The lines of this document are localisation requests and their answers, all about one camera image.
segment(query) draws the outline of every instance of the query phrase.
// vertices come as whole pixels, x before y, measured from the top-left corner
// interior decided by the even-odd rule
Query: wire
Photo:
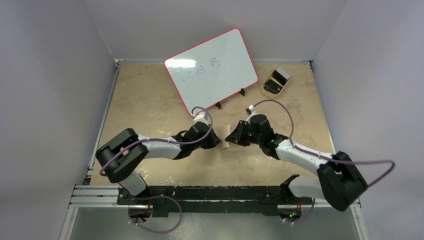
[[[206,134],[204,135],[204,136],[202,136],[201,138],[199,138],[199,139],[197,139],[197,140],[194,140],[194,141],[187,141],[187,142],[178,142],[178,141],[168,141],[167,139],[162,139],[162,138],[148,138],[148,139],[141,139],[141,140],[138,140],[138,141],[135,141],[135,142],[133,142],[133,143],[131,143],[130,145],[128,145],[128,146],[126,146],[126,147],[124,147],[120,152],[118,152],[115,156],[113,156],[101,169],[100,169],[100,175],[101,176],[106,176],[106,174],[104,173],[104,171],[105,171],[105,169],[113,162],[113,161],[115,161],[115,160],[117,160],[125,151],[127,151],[127,150],[129,150],[129,149],[131,149],[131,148],[133,148],[133,147],[135,147],[135,146],[137,146],[137,145],[139,145],[139,144],[142,144],[142,143],[144,143],[144,142],[148,142],[148,141],[156,141],[156,142],[165,142],[165,143],[170,143],[170,144],[176,144],[176,145],[190,145],[190,144],[195,144],[195,143],[198,143],[198,142],[200,142],[200,141],[202,141],[203,139],[205,139],[208,135],[209,135],[209,133],[211,133],[211,131],[212,131],[212,124],[213,124],[213,122],[212,122],[212,116],[211,116],[211,114],[205,109],[205,108],[203,108],[203,107],[200,107],[200,106],[195,106],[192,110],[191,110],[191,113],[193,114],[194,113],[194,111],[195,111],[195,109],[201,109],[201,110],[203,110],[208,116],[209,116],[209,119],[210,119],[210,124],[209,124],[209,129],[207,130],[207,132],[206,132]],[[150,196],[150,197],[136,197],[136,196],[133,196],[133,195],[131,195],[130,193],[128,193],[128,195],[129,196],[131,196],[131,198],[133,198],[133,199],[135,199],[135,200],[141,200],[141,201],[145,201],[145,200],[153,200],[153,199],[168,199],[168,200],[171,200],[172,202],[174,202],[175,204],[176,204],[176,206],[178,207],[178,209],[179,209],[179,219],[178,219],[178,222],[176,223],[176,225],[174,226],[174,227],[172,227],[171,229],[169,229],[169,230],[166,230],[166,231],[158,231],[158,230],[154,230],[154,229],[150,229],[150,228],[148,228],[148,227],[145,227],[145,226],[143,226],[143,225],[140,225],[140,224],[138,224],[137,222],[134,222],[132,219],[131,219],[131,214],[130,214],[130,211],[129,211],[129,209],[128,209],[128,217],[129,217],[129,222],[130,223],[132,223],[132,224],[134,224],[136,227],[139,227],[139,228],[141,228],[141,229],[144,229],[144,230],[146,230],[146,231],[149,231],[149,232],[152,232],[152,233],[155,233],[155,234],[167,234],[167,233],[170,233],[170,232],[172,232],[173,230],[175,230],[179,225],[180,225],[180,223],[181,223],[181,219],[183,218],[183,210],[181,209],[181,205],[175,200],[175,199],[173,199],[172,197],[169,197],[169,196],[163,196],[163,195],[159,195],[159,196]]]
[[[186,141],[186,142],[168,141],[167,139],[162,139],[162,138],[146,138],[146,139],[141,139],[141,140],[135,141],[135,142],[131,143],[130,145],[124,147],[120,152],[118,152],[108,162],[106,162],[106,164],[103,167],[101,167],[99,174],[101,176],[106,176],[106,174],[104,173],[104,171],[105,171],[105,169],[107,167],[109,167],[109,165],[113,161],[117,160],[125,151],[127,151],[127,150],[129,150],[129,149],[131,149],[131,148],[133,148],[133,147],[135,147],[135,146],[137,146],[139,144],[142,144],[144,142],[149,142],[149,141],[155,142],[156,141],[156,142],[164,142],[164,143],[170,143],[170,144],[176,144],[176,145],[191,145],[191,144],[198,143],[198,142],[202,141],[203,139],[205,139],[209,135],[209,133],[212,131],[212,116],[211,116],[211,114],[206,109],[204,109],[201,106],[195,106],[191,110],[191,113],[193,113],[195,109],[201,109],[201,110],[203,110],[209,116],[209,119],[210,119],[209,129],[207,130],[206,134],[203,135],[201,138],[199,138],[197,140],[194,140],[194,141]]]
[[[181,205],[177,202],[177,200],[173,199],[172,197],[162,196],[162,195],[160,195],[160,196],[150,196],[150,197],[136,197],[136,196],[133,196],[131,194],[128,194],[128,195],[131,198],[133,198],[135,200],[140,200],[140,201],[153,200],[153,199],[168,199],[168,200],[171,200],[172,202],[174,202],[176,204],[176,206],[178,207],[178,210],[179,210],[179,219],[178,219],[178,222],[175,224],[175,226],[173,226],[172,228],[165,230],[165,231],[159,231],[159,230],[154,230],[154,229],[145,227],[145,226],[140,225],[137,222],[133,221],[131,219],[130,209],[128,209],[129,222],[132,223],[133,225],[135,225],[136,227],[139,227],[141,229],[144,229],[144,230],[149,231],[149,232],[154,233],[154,234],[167,234],[167,233],[174,231],[180,225],[181,220],[183,219],[183,209],[181,208]]]
[[[281,102],[279,102],[279,101],[276,101],[276,100],[273,100],[273,99],[265,99],[265,100],[262,100],[262,101],[259,101],[258,103],[256,103],[255,105],[253,105],[254,107],[256,107],[257,105],[259,105],[259,104],[261,104],[261,103],[264,103],[264,102],[274,102],[274,103],[277,103],[277,104],[279,104],[281,107],[283,107],[284,108],[284,110],[287,112],[287,114],[288,114],[288,117],[290,118],[290,122],[291,122],[291,132],[290,132],[290,135],[288,136],[288,139],[290,140],[290,143],[291,143],[291,145],[295,148],[295,149],[297,149],[297,150],[299,150],[299,151],[301,151],[302,153],[305,153],[305,154],[309,154],[309,155],[312,155],[312,156],[314,156],[314,157],[318,157],[318,158],[321,158],[321,159],[325,159],[325,160],[327,160],[327,161],[329,161],[329,162],[333,162],[333,163],[336,163],[336,164],[345,164],[345,165],[376,165],[376,164],[391,164],[391,166],[389,167],[389,169],[387,170],[387,171],[385,171],[381,176],[379,176],[379,177],[377,177],[374,181],[372,181],[370,184],[368,184],[368,187],[372,187],[373,185],[375,185],[376,183],[378,183],[379,181],[381,181],[381,179],[383,179],[385,176],[387,176],[390,172],[392,172],[393,171],[393,169],[395,168],[395,166],[396,166],[396,163],[395,163],[395,161],[393,161],[393,160],[390,160],[390,159],[384,159],[384,160],[370,160],[370,161],[342,161],[342,160],[336,160],[336,159],[332,159],[332,158],[329,158],[329,157],[326,157],[326,156],[320,156],[320,155],[318,155],[317,153],[315,153],[315,152],[311,152],[311,151],[308,151],[308,150],[305,150],[305,149],[303,149],[303,148],[300,148],[300,147],[298,147],[294,142],[293,142],[293,139],[292,139],[292,137],[293,137],[293,133],[295,132],[295,123],[293,122],[293,118],[292,118],[292,115],[290,114],[290,112],[289,112],[289,110],[287,109],[287,107],[286,106],[284,106]]]

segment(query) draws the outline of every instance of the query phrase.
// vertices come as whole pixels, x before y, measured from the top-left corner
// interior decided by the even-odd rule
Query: whiteboard frame
[[[211,37],[211,38],[209,38],[209,39],[207,39],[207,40],[205,40],[205,41],[202,41],[201,43],[198,43],[198,44],[196,44],[196,45],[194,45],[194,46],[192,46],[192,47],[189,47],[189,48],[187,48],[186,50],[180,51],[179,53],[174,54],[174,55],[172,55],[172,56],[170,56],[170,57],[166,58],[166,59],[163,61],[163,64],[165,65],[165,62],[166,62],[168,59],[171,59],[171,58],[173,58],[173,57],[175,57],[175,56],[177,56],[177,55],[180,55],[180,54],[182,54],[182,53],[184,53],[184,52],[186,52],[186,51],[188,51],[188,50],[190,50],[190,49],[192,49],[192,48],[195,48],[195,47],[197,47],[197,46],[199,46],[199,45],[202,45],[202,44],[204,44],[204,43],[206,43],[206,42],[208,42],[208,41],[210,41],[210,40],[212,40],[212,39],[215,39],[215,38],[217,38],[217,37],[219,37],[219,36],[221,36],[221,35],[224,35],[224,34],[226,34],[226,33],[230,32],[230,31],[232,31],[232,30],[236,30],[236,29],[240,32],[241,39],[243,40],[244,47],[245,47],[245,48],[246,48],[246,50],[247,50],[247,55],[248,55],[248,56],[249,56],[249,58],[250,58],[250,62],[252,63],[254,73],[256,74],[256,81],[255,81],[254,83],[252,83],[252,84],[250,84],[250,85],[246,86],[246,87],[243,87],[243,89],[247,89],[248,87],[250,87],[250,86],[252,86],[252,85],[256,84],[256,83],[259,81],[259,77],[258,77],[258,71],[256,70],[255,65],[253,64],[252,55],[251,55],[251,53],[249,52],[248,47],[246,46],[245,38],[243,37],[242,31],[241,31],[241,30],[240,30],[240,28],[238,28],[238,27],[233,27],[233,28],[231,28],[231,29],[229,29],[229,30],[227,30],[227,31],[225,31],[225,32],[223,32],[223,33],[221,33],[221,34],[218,34],[218,35],[216,35],[216,36],[214,36],[214,37]],[[182,101],[182,104],[184,104],[184,107],[185,107],[185,109],[187,110],[187,113],[188,113],[189,115],[192,115],[192,113],[190,112],[190,110],[187,108],[187,105],[186,105],[186,103],[184,102],[183,97],[181,96],[181,93],[180,93],[180,91],[178,90],[178,87],[177,87],[177,85],[175,84],[175,81],[174,81],[173,77],[171,76],[171,73],[170,73],[170,71],[168,70],[168,68],[167,68],[167,66],[166,66],[166,65],[165,65],[165,68],[166,68],[166,72],[168,72],[168,75],[169,75],[169,77],[170,77],[170,78],[171,78],[171,80],[172,80],[172,83],[173,83],[173,85],[174,85],[174,87],[175,87],[175,89],[176,89],[176,91],[177,91],[177,93],[178,93],[178,95],[179,95],[179,98],[180,98],[180,99],[181,99],[181,101]],[[219,100],[219,101],[217,101],[217,102],[213,103],[212,105],[207,106],[207,107],[205,107],[205,108],[206,108],[206,109],[209,109],[209,108],[211,108],[211,107],[215,106],[215,104],[217,104],[217,103],[219,103],[219,102],[221,102],[221,101],[224,101],[224,100],[226,100],[226,99],[228,99],[228,98],[230,98],[230,97],[232,97],[232,96],[234,96],[234,95],[236,95],[236,94],[240,93],[240,91],[241,91],[241,89],[238,89],[236,92],[232,93],[231,95],[229,95],[229,96],[227,96],[227,97],[225,97],[225,98],[223,98],[223,99],[221,99],[221,100]]]

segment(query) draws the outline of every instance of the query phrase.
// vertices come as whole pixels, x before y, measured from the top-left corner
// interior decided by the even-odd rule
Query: whiteboard stand foot
[[[216,106],[218,109],[221,109],[221,103],[220,103],[220,102],[215,103],[215,106]]]

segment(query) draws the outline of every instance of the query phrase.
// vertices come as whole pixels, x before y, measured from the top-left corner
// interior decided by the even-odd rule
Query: table surface
[[[233,130],[239,120],[246,120],[245,109],[267,99],[261,85],[273,70],[282,67],[291,80],[276,99],[287,106],[294,120],[293,140],[321,152],[334,152],[315,80],[307,64],[255,64],[258,83],[221,102],[222,108],[209,109],[213,128],[219,134],[226,125]],[[199,89],[208,94],[207,89]],[[290,120],[274,102],[256,107],[265,114],[276,133],[288,136]],[[122,130],[132,128],[148,137],[167,138],[188,130],[193,118],[187,114],[177,90],[163,64],[124,64],[118,75],[100,145]],[[90,185],[112,185],[99,175],[96,161]],[[268,186],[280,185],[293,174],[312,177],[311,172],[292,163],[276,160],[262,153],[257,145],[231,144],[229,148],[197,149],[180,160],[145,159],[137,167],[148,185]]]

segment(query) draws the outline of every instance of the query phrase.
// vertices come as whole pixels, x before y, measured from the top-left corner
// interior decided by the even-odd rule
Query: metal frame
[[[119,60],[117,62],[117,66],[116,66],[116,72],[115,72],[115,76],[113,79],[113,83],[112,83],[112,88],[110,90],[109,93],[109,97],[107,100],[107,105],[103,114],[103,118],[101,120],[101,124],[98,130],[98,134],[97,134],[97,138],[95,141],[95,145],[93,148],[93,152],[91,155],[91,159],[89,161],[89,166],[88,166],[88,171],[87,171],[87,178],[91,178],[93,175],[93,171],[94,171],[94,164],[95,164],[95,153],[96,150],[99,148],[99,144],[102,138],[102,134],[103,134],[103,130],[104,130],[104,126],[105,126],[105,122],[106,122],[106,118],[108,116],[108,112],[109,112],[109,108],[111,105],[111,100],[112,100],[112,96],[115,90],[115,86],[117,84],[117,80],[118,80],[118,76],[121,70],[122,65],[126,64],[127,62],[125,60]],[[130,64],[136,64],[136,63],[147,63],[147,62],[142,62],[142,61],[128,61],[128,63]],[[302,61],[302,62],[281,62],[282,64],[300,64],[300,65],[309,65],[310,71],[312,73],[312,77],[314,78],[315,81],[315,77],[314,77],[314,72],[312,70],[312,66],[311,63],[309,61]],[[333,139],[330,133],[330,129],[329,126],[327,124],[327,119],[326,120],[326,127],[328,129],[329,132],[329,137],[330,137],[330,141],[331,141],[331,146],[333,148],[333,151],[335,151],[334,148],[334,144],[333,144]],[[74,228],[74,224],[75,224],[75,220],[77,218],[78,212],[79,212],[79,208],[128,208],[129,205],[117,205],[116,201],[118,199],[118,189],[119,187],[117,185],[111,185],[111,186],[92,186],[92,185],[76,185],[73,193],[72,193],[72,197],[70,199],[69,202],[69,206],[68,206],[68,211],[66,213],[66,218],[62,227],[62,231],[60,233],[60,237],[59,240],[69,240],[71,238],[72,235],[72,231]],[[131,208],[147,208],[148,206],[146,205],[131,205]],[[292,209],[292,208],[296,208],[296,205],[291,205],[291,204],[287,204],[287,205],[278,205],[277,206],[278,209]],[[330,206],[330,204],[325,201],[325,200],[321,200],[321,199],[317,199],[315,201],[315,206],[314,208],[332,208]],[[356,201],[355,203],[353,203],[351,206],[351,212],[352,212],[352,217],[354,219],[354,224],[356,226],[357,232],[358,232],[358,237],[360,240],[368,240],[368,233],[367,233],[367,228],[364,222],[364,217],[361,213],[361,202]]]

